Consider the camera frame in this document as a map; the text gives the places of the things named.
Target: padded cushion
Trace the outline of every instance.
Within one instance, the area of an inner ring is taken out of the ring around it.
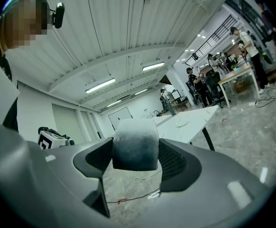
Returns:
[[[151,119],[124,119],[113,140],[115,169],[153,171],[158,167],[159,135]]]

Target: white table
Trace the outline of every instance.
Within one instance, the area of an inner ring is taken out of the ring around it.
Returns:
[[[206,130],[206,124],[213,117],[217,109],[218,105],[215,105],[198,110],[180,112],[157,127],[159,138],[189,143],[200,131],[203,131],[210,150],[214,150]],[[177,127],[177,123],[181,121],[187,121],[187,124],[182,127]]]
[[[163,123],[165,123],[168,119],[172,118],[172,115],[166,116],[154,116],[151,119],[154,121],[156,127],[159,127]]]
[[[223,87],[223,84],[224,83],[228,83],[229,86],[230,86],[230,89],[231,89],[231,92],[232,94],[234,95],[234,92],[233,92],[233,88],[232,88],[232,85],[230,84],[230,80],[233,80],[241,75],[244,75],[244,74],[251,74],[252,76],[252,79],[253,79],[253,82],[254,82],[254,85],[256,87],[256,95],[258,97],[258,99],[260,98],[260,94],[258,92],[258,86],[257,86],[257,82],[256,82],[256,77],[254,76],[254,73],[252,71],[252,66],[249,64],[249,63],[245,63],[243,66],[239,67],[241,69],[240,72],[236,72],[236,71],[232,71],[228,74],[226,74],[220,81],[219,81],[219,85],[220,85],[220,88],[222,89],[223,91],[223,94],[224,94],[224,97],[226,99],[226,102],[227,102],[227,106],[230,107],[230,103],[228,101],[228,97],[225,93],[225,90],[224,90],[224,87]]]

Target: ceiling light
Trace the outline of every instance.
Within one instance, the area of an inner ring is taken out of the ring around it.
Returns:
[[[135,95],[138,95],[138,94],[140,94],[140,93],[142,93],[142,92],[145,92],[145,91],[147,91],[147,90],[148,90],[148,89],[141,90],[140,92],[136,93]]]
[[[95,86],[95,87],[93,87],[93,88],[91,88],[91,89],[88,89],[88,90],[86,90],[85,92],[88,94],[88,93],[90,93],[90,92],[93,92],[93,91],[95,91],[95,90],[97,90],[97,89],[100,89],[100,88],[102,88],[102,87],[104,87],[104,86],[107,86],[107,85],[109,85],[109,84],[111,84],[111,83],[114,83],[115,82],[115,79],[113,78],[113,79],[110,79],[109,81],[106,81],[106,82],[104,82],[104,83],[102,83],[102,84],[100,84],[100,85],[97,85],[97,86]]]
[[[117,104],[117,103],[119,103],[121,100],[118,100],[118,101],[116,101],[116,102],[114,102],[114,103],[112,103],[112,104],[109,104],[107,107],[110,107],[110,106],[112,106],[112,105],[114,105],[114,104]]]
[[[153,65],[150,65],[150,66],[145,66],[145,67],[142,68],[142,71],[146,71],[146,70],[149,70],[149,69],[160,67],[162,65],[164,65],[164,62],[163,63],[156,63],[156,64],[153,64]]]

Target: gray floor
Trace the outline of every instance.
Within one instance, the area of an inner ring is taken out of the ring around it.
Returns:
[[[269,105],[256,108],[249,102],[255,102],[256,92],[253,85],[242,93],[232,96],[225,86],[231,102],[231,108],[219,109],[215,117],[207,124],[207,130],[217,152],[226,154],[239,162],[257,177],[260,177],[262,169],[268,168],[265,183],[268,186],[276,184],[276,99]],[[276,96],[276,90],[270,89],[268,93]],[[192,106],[188,110],[201,107]],[[193,140],[193,145],[208,149],[207,142],[202,133]],[[118,201],[123,198],[135,198],[152,191],[148,179],[135,184],[135,177],[148,177],[157,171],[120,171],[112,168],[110,164],[104,175],[104,189],[107,201]],[[153,189],[157,189],[161,182],[161,172],[150,178]],[[120,204],[108,204],[111,219],[120,224],[132,223],[142,212],[152,207],[156,199],[142,199],[122,202]]]

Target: ceiling beam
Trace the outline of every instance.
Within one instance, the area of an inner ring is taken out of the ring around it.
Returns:
[[[166,48],[172,48],[172,47],[173,47],[173,44],[158,44],[158,45],[136,47],[136,48],[131,48],[131,49],[115,52],[115,53],[106,55],[104,57],[97,58],[93,61],[90,61],[88,63],[81,65],[80,67],[75,68],[74,70],[70,71],[69,73],[65,74],[64,76],[62,76],[61,78],[59,78],[58,80],[53,82],[49,86],[49,92],[51,93],[62,83],[66,82],[67,80],[69,80],[70,78],[72,78],[78,74],[84,73],[90,67],[93,67],[95,65],[108,63],[109,61],[115,60],[118,57],[127,57],[129,55],[147,51],[147,50],[166,49]],[[184,44],[176,44],[174,47],[184,48]]]
[[[163,71],[167,71],[167,68],[166,68],[166,67],[163,67],[163,68],[161,68],[158,72],[163,72]],[[125,85],[127,85],[127,84],[131,84],[131,83],[133,83],[133,82],[135,82],[135,81],[137,81],[137,80],[139,80],[139,79],[142,79],[142,78],[151,76],[151,75],[153,75],[153,74],[155,74],[155,71],[154,71],[154,70],[151,70],[150,72],[147,72],[147,73],[145,73],[145,74],[141,74],[141,75],[136,76],[136,77],[133,77],[133,78],[131,78],[131,79],[122,81],[122,82],[120,82],[120,83],[118,83],[118,84],[112,85],[112,86],[109,87],[109,88],[106,88],[105,93],[108,93],[108,92],[110,92],[110,91],[113,91],[113,90],[115,90],[115,89],[117,89],[117,88],[119,88],[119,87],[125,86]],[[85,99],[81,100],[81,101],[80,101],[80,104],[85,104],[86,102],[88,102],[88,101],[90,101],[90,100],[92,100],[92,99],[94,99],[94,98],[97,98],[97,97],[99,97],[99,96],[101,96],[101,95],[103,95],[103,92],[98,91],[98,92],[96,92],[96,93],[94,93],[94,94],[92,94],[92,95],[86,97]]]
[[[91,110],[92,112],[99,112],[99,111],[96,111],[95,109],[93,109],[92,107],[90,106],[82,106],[80,104],[80,102],[78,101],[74,101],[74,100],[70,100],[70,99],[66,99],[62,96],[59,96],[59,95],[54,95],[52,93],[49,93],[47,90],[46,90],[46,86],[42,85],[40,82],[36,81],[34,78],[28,76],[27,74],[23,73],[23,72],[20,72],[19,70],[16,70],[16,76],[17,76],[17,80],[24,83],[25,85],[31,87],[31,88],[34,88],[42,93],[45,93],[47,95],[50,95],[56,99],[60,99],[62,101],[65,101],[65,102],[69,102],[71,104],[74,104],[76,106],[80,106],[82,108],[85,108],[85,109],[89,109]]]
[[[111,107],[108,107],[108,108],[104,109],[100,114],[103,114],[103,113],[105,113],[105,112],[108,112],[108,111],[110,111],[110,110],[112,110],[112,109],[114,109],[114,108],[116,108],[116,107],[118,107],[118,106],[120,106],[120,105],[122,105],[122,104],[125,104],[126,102],[129,102],[129,101],[131,101],[131,100],[137,99],[137,97],[141,97],[141,96],[143,96],[144,94],[147,94],[147,93],[151,92],[151,91],[154,90],[154,89],[158,89],[159,87],[160,87],[160,85],[157,85],[155,88],[151,88],[151,89],[149,89],[148,91],[143,92],[143,93],[139,94],[138,96],[135,96],[134,98],[127,98],[127,99],[125,99],[125,100],[122,100],[119,104],[116,104],[116,105],[113,105],[113,106],[111,106]]]
[[[151,88],[153,85],[155,85],[155,83],[157,83],[157,80],[156,80],[156,79],[154,79],[154,80],[151,82],[151,84],[150,84],[149,87]],[[134,89],[132,89],[132,90],[130,90],[130,91],[121,93],[121,94],[119,94],[119,95],[114,96],[113,98],[111,98],[111,101],[110,101],[110,100],[107,100],[107,101],[105,101],[105,102],[102,102],[102,103],[100,103],[100,104],[95,105],[93,108],[94,108],[94,109],[99,109],[99,108],[101,108],[101,107],[107,106],[107,105],[113,103],[115,100],[118,100],[118,99],[120,99],[120,98],[122,98],[122,97],[125,97],[126,95],[132,95],[132,94],[135,94],[135,93],[137,93],[137,92],[139,92],[139,91],[141,91],[141,90],[144,90],[144,89],[147,88],[147,86],[148,86],[148,83],[146,83],[146,84],[144,84],[144,85],[141,85],[141,86],[139,86],[139,87],[136,87],[136,88],[134,88]]]

